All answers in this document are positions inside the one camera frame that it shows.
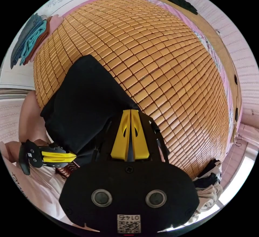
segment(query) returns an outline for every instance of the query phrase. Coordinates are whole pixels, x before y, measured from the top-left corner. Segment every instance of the person's knee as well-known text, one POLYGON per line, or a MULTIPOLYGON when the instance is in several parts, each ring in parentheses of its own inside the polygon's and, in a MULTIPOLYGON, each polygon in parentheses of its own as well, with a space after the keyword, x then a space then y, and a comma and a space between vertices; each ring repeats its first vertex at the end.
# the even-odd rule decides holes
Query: person's knee
POLYGON ((36 92, 35 92, 34 90, 33 90, 33 91, 30 91, 30 92, 26 95, 25 99, 37 100, 37 98, 36 98, 36 92))

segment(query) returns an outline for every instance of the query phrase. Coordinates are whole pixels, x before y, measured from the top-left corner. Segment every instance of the qr code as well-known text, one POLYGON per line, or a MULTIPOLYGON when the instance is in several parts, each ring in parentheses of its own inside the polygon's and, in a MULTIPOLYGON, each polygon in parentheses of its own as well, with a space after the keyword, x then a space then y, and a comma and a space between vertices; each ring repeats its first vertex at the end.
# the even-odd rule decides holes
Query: qr code
POLYGON ((140 221, 118 221, 118 233, 140 233, 140 221))

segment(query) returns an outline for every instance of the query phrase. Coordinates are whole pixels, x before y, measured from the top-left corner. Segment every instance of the screw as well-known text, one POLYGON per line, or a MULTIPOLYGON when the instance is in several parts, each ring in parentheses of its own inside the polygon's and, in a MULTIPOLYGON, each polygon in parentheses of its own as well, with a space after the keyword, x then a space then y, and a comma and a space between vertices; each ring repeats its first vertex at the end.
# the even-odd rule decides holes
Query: screw
POLYGON ((73 212, 72 212, 72 209, 71 208, 66 208, 66 211, 67 211, 67 213, 69 214, 69 215, 71 215, 73 212))
POLYGON ((127 172, 127 173, 132 173, 133 172, 133 167, 131 167, 131 166, 127 166, 126 168, 125 168, 125 171, 127 172))

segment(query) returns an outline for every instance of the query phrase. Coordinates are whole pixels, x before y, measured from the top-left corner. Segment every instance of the teal towel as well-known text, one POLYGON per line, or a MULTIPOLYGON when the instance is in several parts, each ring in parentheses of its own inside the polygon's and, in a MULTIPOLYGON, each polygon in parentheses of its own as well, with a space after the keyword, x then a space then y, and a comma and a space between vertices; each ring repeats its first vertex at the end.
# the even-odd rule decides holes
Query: teal towel
POLYGON ((22 54, 21 54, 21 62, 20 65, 22 65, 26 59, 26 57, 30 54, 32 51, 38 37, 46 30, 47 27, 47 21, 44 20, 43 24, 38 27, 38 29, 26 40, 22 54))

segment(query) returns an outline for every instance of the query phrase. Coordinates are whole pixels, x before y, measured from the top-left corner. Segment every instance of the gray towel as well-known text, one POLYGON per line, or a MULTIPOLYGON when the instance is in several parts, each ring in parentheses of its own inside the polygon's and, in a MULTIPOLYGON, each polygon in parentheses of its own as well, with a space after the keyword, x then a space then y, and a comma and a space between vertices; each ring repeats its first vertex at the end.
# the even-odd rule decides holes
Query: gray towel
POLYGON ((18 59, 21 57, 21 53, 24 48, 24 44, 28 37, 34 33, 35 30, 43 23, 42 18, 38 14, 34 14, 30 17, 25 27, 23 28, 17 43, 15 44, 11 54, 11 69, 17 64, 18 59))

